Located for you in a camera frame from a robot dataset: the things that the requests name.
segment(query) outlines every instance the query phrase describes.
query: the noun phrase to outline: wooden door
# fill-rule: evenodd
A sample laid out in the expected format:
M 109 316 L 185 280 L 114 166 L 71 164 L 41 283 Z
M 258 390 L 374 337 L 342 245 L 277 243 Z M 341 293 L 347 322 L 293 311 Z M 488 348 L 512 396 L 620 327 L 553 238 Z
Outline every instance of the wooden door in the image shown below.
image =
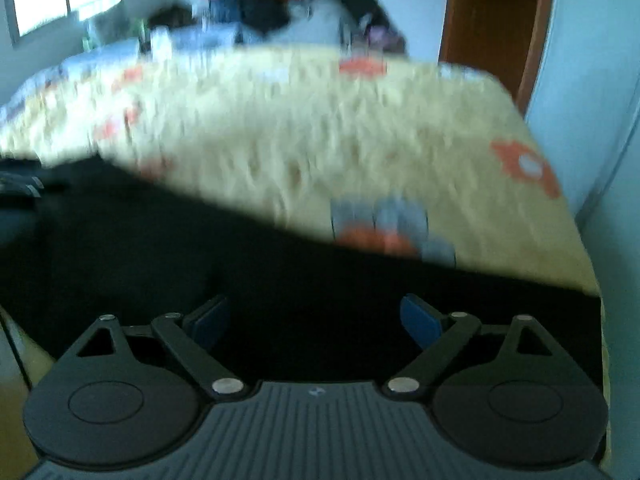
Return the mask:
M 440 60 L 495 75 L 525 112 L 552 0 L 448 0 Z

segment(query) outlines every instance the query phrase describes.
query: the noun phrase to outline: door frame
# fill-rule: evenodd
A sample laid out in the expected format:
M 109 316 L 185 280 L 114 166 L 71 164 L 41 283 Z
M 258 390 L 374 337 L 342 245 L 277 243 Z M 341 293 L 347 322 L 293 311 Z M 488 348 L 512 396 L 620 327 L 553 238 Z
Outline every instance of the door frame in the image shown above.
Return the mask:
M 444 18 L 444 27 L 442 31 L 442 42 L 440 44 L 440 62 L 447 62 L 447 56 L 450 50 L 451 35 L 453 30 L 454 10 L 453 2 L 455 0 L 447 0 L 447 8 Z M 529 101 L 533 94 L 536 79 L 538 78 L 538 70 L 540 62 L 545 50 L 546 34 L 551 19 L 551 9 L 553 0 L 538 0 L 536 4 L 536 17 L 531 32 L 531 42 L 529 43 L 529 51 L 524 65 L 522 78 L 518 87 L 518 93 L 514 99 L 515 105 L 522 115 L 529 107 Z

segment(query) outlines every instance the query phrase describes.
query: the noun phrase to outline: yellow bedsheet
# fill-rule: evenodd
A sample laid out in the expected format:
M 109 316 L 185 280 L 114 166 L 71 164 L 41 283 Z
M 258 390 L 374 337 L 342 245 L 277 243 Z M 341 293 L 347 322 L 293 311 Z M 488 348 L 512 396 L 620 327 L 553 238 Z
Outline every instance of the yellow bedsheet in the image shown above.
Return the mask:
M 0 152 L 100 153 L 311 237 L 373 247 L 391 230 L 426 260 L 598 291 L 510 96 L 468 70 L 320 48 L 142 62 L 30 98 Z M 606 355 L 603 340 L 608 398 Z

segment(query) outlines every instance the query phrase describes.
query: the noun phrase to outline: gray gripper base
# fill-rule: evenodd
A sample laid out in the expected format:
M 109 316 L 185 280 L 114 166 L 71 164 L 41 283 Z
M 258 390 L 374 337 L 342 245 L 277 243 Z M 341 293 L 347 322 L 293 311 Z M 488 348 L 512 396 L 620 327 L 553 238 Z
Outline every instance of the gray gripper base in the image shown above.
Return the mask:
M 442 438 L 424 408 L 373 384 L 265 383 L 219 404 L 180 449 L 124 471 L 41 462 L 28 480 L 603 480 L 590 463 L 517 472 L 481 463 Z

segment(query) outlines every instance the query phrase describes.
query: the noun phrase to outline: triangular cutout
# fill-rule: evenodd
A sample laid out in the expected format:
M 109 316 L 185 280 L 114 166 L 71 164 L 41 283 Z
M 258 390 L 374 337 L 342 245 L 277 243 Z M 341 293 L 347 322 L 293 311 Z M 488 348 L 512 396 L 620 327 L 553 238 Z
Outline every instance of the triangular cutout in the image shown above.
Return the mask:
M 551 355 L 549 349 L 544 345 L 542 341 L 540 341 L 540 338 L 530 328 L 522 329 L 517 351 L 519 354 L 527 355 Z
M 112 355 L 113 339 L 111 332 L 107 328 L 97 330 L 89 342 L 78 353 L 78 357 L 96 357 L 98 355 Z

